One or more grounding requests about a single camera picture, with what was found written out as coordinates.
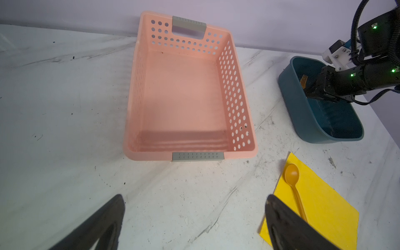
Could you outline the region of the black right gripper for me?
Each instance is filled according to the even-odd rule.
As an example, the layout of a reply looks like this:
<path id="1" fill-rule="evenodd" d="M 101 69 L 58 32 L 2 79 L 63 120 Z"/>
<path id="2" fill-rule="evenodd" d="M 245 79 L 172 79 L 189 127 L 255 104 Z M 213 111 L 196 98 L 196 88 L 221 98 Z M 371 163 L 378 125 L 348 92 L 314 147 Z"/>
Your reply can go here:
<path id="1" fill-rule="evenodd" d="M 352 97 L 365 94 L 369 90 L 365 80 L 365 69 L 368 66 L 363 64 L 344 71 L 325 66 L 312 82 L 306 84 L 304 93 L 308 98 L 316 100 L 351 102 Z"/>

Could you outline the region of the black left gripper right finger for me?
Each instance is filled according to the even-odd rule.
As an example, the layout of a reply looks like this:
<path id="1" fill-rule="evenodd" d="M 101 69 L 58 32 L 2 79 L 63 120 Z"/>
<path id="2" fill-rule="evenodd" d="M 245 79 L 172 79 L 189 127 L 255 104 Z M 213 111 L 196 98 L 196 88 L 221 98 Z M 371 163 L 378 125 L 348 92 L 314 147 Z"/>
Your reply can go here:
<path id="1" fill-rule="evenodd" d="M 267 197 L 265 215 L 275 250 L 338 249 L 273 194 Z"/>

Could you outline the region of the yellow plastic fork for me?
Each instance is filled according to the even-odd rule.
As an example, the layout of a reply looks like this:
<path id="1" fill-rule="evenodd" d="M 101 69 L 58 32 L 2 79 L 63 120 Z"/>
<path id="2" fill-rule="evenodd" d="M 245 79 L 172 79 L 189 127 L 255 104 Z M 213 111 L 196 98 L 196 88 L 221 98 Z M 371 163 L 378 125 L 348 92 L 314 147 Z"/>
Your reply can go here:
<path id="1" fill-rule="evenodd" d="M 308 80 L 308 76 L 307 75 L 302 75 L 301 79 L 300 79 L 300 84 L 301 87 L 304 89 L 306 89 L 307 87 L 307 80 Z"/>

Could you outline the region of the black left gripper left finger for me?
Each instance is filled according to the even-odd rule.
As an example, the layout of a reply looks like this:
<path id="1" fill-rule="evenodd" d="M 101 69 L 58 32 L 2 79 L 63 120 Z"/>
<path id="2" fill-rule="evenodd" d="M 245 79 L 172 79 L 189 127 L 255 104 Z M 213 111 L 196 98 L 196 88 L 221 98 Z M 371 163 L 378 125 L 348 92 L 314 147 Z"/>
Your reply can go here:
<path id="1" fill-rule="evenodd" d="M 118 249 L 125 214 L 123 196 L 117 194 L 73 232 L 51 247 L 52 250 Z"/>

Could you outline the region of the yellow paper napkin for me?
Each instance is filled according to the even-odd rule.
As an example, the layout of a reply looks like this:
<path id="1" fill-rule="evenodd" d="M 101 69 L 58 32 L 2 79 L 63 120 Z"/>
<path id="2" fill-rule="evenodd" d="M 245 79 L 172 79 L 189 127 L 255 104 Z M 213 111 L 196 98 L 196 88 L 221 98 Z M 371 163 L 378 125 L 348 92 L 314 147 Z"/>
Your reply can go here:
<path id="1" fill-rule="evenodd" d="M 285 166 L 289 164 L 297 165 L 300 171 L 296 187 L 307 216 L 307 223 L 338 247 L 337 250 L 355 250 L 359 212 L 293 153 L 289 154 Z M 284 176 L 280 177 L 273 195 L 300 216 L 293 190 L 285 182 Z M 259 235 L 272 246 L 266 218 Z"/>

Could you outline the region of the yellow plastic spoon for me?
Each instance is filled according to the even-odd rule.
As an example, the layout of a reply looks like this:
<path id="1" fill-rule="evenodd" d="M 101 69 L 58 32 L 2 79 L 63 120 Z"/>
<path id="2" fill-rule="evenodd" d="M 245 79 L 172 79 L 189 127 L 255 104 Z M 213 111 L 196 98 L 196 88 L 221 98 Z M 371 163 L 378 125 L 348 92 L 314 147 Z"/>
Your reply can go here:
<path id="1" fill-rule="evenodd" d="M 285 170 L 284 170 L 284 179 L 285 182 L 292 188 L 293 193 L 294 193 L 294 197 L 296 199 L 297 202 L 297 206 L 299 208 L 299 212 L 300 212 L 300 216 L 301 218 L 305 221 L 308 222 L 307 220 L 307 216 L 303 207 L 303 203 L 300 197 L 300 194 L 297 190 L 297 183 L 300 179 L 300 171 L 299 168 L 297 167 L 297 165 L 295 164 L 289 164 Z"/>

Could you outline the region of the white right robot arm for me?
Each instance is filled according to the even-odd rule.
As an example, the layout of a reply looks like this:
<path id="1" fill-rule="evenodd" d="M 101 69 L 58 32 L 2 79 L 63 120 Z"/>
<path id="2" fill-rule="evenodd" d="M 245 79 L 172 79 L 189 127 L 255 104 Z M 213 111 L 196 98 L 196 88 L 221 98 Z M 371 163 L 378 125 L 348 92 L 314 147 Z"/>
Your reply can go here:
<path id="1" fill-rule="evenodd" d="M 356 97 L 377 90 L 376 101 L 400 91 L 400 10 L 360 25 L 366 4 L 356 10 L 347 43 L 335 42 L 324 61 L 293 57 L 278 78 L 295 131 L 308 143 L 362 139 Z"/>

